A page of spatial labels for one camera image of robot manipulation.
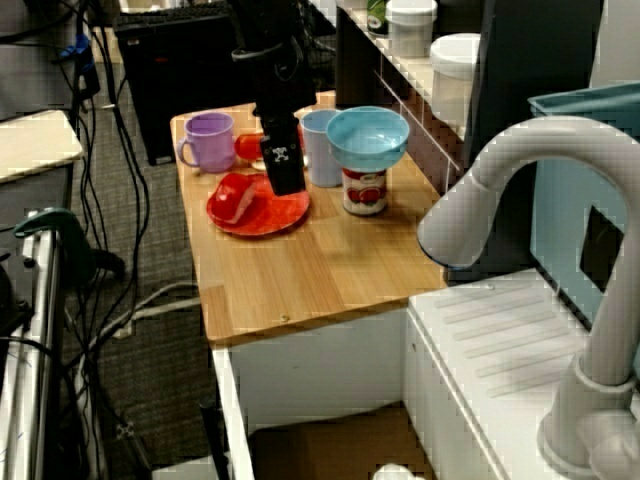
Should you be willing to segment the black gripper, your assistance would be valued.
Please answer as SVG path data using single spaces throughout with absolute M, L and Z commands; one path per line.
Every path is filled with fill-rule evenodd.
M 257 114 L 266 134 L 260 141 L 276 196 L 306 190 L 303 153 L 294 113 L 316 103 L 316 90 L 299 42 L 282 42 L 251 53 Z

